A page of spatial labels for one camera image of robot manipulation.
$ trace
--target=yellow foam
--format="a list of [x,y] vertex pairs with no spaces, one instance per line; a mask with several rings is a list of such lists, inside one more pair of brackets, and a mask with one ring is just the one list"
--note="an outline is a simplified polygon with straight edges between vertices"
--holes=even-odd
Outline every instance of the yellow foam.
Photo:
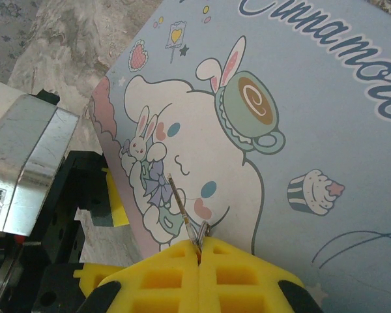
[[84,296],[88,297],[103,279],[123,269],[124,267],[85,263],[83,269],[75,270],[72,276],[80,279],[78,285]]
[[109,313],[293,313],[278,281],[293,274],[219,239],[205,238],[201,264],[190,241],[101,281],[121,283]]
[[107,172],[106,182],[107,188],[109,190],[110,209],[113,225],[115,227],[129,225],[129,220],[126,216],[126,211],[124,210],[122,200],[120,198],[119,192],[117,191],[115,181],[113,180],[113,176],[110,170],[104,169],[104,171]]
[[189,241],[117,272],[100,285],[116,280],[122,288],[109,312],[198,312],[197,256]]

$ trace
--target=blue dot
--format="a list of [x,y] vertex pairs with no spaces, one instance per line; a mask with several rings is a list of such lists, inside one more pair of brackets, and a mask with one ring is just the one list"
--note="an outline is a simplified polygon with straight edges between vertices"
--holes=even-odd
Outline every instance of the blue dot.
[[177,134],[177,132],[180,130],[180,123],[173,123],[169,128],[168,128],[168,131],[167,131],[167,135],[168,137],[173,137]]
[[217,184],[215,181],[209,181],[208,183],[205,183],[201,189],[201,197],[205,199],[211,197],[216,192],[216,189]]

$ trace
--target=pink cheek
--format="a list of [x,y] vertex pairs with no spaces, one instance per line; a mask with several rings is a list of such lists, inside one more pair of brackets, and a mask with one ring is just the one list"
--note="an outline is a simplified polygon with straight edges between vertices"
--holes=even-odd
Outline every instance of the pink cheek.
[[205,207],[203,205],[203,200],[202,199],[197,199],[194,202],[194,212],[196,215],[203,220],[209,220],[212,216],[212,212],[208,207]]
[[164,132],[163,122],[158,123],[158,126],[156,127],[155,136],[156,139],[158,139],[160,142],[167,137],[166,133]]

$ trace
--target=coffee cup with latte art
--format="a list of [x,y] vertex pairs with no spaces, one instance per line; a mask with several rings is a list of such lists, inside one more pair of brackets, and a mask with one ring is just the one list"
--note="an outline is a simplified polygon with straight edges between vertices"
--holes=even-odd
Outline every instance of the coffee cup with latte art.
[[[225,127],[232,128],[233,142],[241,142],[263,154],[274,154],[285,144],[284,135],[278,130],[278,110],[272,95],[264,84],[252,73],[236,73],[229,83],[216,95],[216,107],[225,119]],[[266,137],[272,143],[263,144]]]

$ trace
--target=cup handle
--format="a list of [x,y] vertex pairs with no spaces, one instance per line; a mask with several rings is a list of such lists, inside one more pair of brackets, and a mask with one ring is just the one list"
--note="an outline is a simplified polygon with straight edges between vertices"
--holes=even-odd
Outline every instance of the cup handle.
[[[265,136],[272,136],[275,142],[272,145],[261,145],[259,139]],[[285,136],[279,130],[275,130],[261,137],[256,137],[252,140],[253,147],[256,151],[264,155],[274,155],[282,150],[285,145]]]

